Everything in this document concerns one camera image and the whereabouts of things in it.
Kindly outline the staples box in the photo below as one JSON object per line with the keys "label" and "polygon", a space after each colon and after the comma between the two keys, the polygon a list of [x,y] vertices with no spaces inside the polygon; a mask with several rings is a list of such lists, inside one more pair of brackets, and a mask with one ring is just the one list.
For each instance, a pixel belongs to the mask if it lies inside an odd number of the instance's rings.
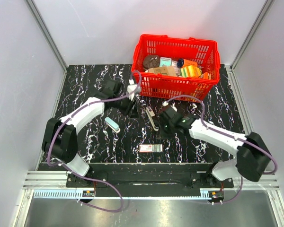
{"label": "staples box", "polygon": [[163,152],[162,144],[141,144],[139,145],[139,152],[141,153],[161,153]]}

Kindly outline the small light blue stapler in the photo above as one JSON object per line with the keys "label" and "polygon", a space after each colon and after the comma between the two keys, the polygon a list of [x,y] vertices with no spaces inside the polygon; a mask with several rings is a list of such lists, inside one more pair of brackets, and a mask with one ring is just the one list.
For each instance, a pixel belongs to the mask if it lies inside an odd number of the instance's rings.
{"label": "small light blue stapler", "polygon": [[111,118],[106,117],[105,118],[105,123],[112,129],[112,131],[114,131],[115,133],[119,133],[120,132],[120,126],[113,121]]}

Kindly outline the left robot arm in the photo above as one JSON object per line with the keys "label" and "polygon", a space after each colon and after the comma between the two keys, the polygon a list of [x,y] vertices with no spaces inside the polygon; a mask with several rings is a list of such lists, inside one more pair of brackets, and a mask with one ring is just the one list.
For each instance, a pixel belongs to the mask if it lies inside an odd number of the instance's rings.
{"label": "left robot arm", "polygon": [[118,109],[123,115],[137,117],[135,94],[141,90],[140,85],[131,79],[125,96],[120,95],[124,88],[121,82],[108,80],[103,88],[95,92],[72,113],[60,119],[48,120],[42,142],[42,151],[66,165],[77,174],[77,182],[88,187],[92,184],[93,175],[89,165],[78,154],[78,133],[95,117],[110,108]]}

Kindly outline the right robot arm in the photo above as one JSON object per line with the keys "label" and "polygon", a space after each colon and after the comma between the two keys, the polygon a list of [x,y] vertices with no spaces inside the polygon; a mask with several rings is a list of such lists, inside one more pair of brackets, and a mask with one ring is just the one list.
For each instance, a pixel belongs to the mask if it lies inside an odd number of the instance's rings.
{"label": "right robot arm", "polygon": [[210,143],[233,156],[231,160],[217,162],[210,167],[206,175],[206,183],[210,187],[217,187],[222,181],[233,177],[258,182],[272,160],[265,142],[255,132],[249,135],[231,132],[204,122],[196,115],[183,116],[169,105],[160,111],[158,118],[162,137],[183,134]]}

